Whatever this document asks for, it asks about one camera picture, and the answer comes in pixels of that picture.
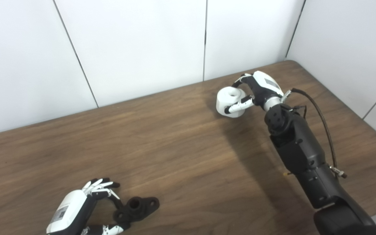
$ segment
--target hole in bracket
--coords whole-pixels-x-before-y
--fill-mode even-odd
[[[130,208],[137,209],[140,207],[140,201],[137,199],[133,199],[130,201],[129,205],[130,205]]]

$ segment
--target cable connector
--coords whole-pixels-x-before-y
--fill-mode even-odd
[[[348,175],[346,175],[344,171],[341,171],[341,170],[337,169],[337,168],[334,167],[334,166],[331,166],[331,165],[330,165],[329,168],[330,168],[330,170],[331,170],[333,173],[335,173],[335,174],[338,175],[339,177],[342,177],[342,178],[344,178],[344,179],[346,179],[346,177],[348,177]]]
[[[285,100],[291,95],[291,90],[288,90],[284,96],[281,98],[281,103],[285,103]]]

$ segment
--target black robotic arm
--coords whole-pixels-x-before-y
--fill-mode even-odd
[[[284,103],[291,91],[306,95],[305,92],[292,89],[284,95],[275,80],[261,71],[243,74],[232,87],[237,88],[242,83],[249,86],[253,95],[226,107],[224,113],[246,109],[252,103],[267,112],[264,120],[282,162],[297,178],[312,206],[321,208],[314,215],[319,233],[376,235],[374,221],[339,184],[337,175],[346,175],[328,165],[306,120]]]

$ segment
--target wooden table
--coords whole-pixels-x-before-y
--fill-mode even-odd
[[[344,188],[376,214],[376,132],[297,63],[247,72],[256,70],[315,98],[349,175]],[[161,202],[125,234],[316,234],[313,208],[296,179],[282,175],[264,111],[231,119],[215,110],[219,89],[242,73],[0,133],[0,234],[44,234],[64,196],[100,177],[121,183],[124,202]],[[307,120],[330,160],[315,109],[300,95],[289,103],[309,105]],[[101,201],[90,223],[113,223],[113,211]]]

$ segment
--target label on robot hand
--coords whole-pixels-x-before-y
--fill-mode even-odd
[[[58,209],[58,210],[55,212],[55,214],[54,214],[52,220],[50,221],[50,223],[53,223],[53,222],[56,222],[56,221],[58,221],[58,220],[63,219],[63,216],[65,215],[65,212],[66,212],[66,210],[68,209],[68,207],[69,207],[69,206],[65,206],[65,207],[62,207],[62,208]]]

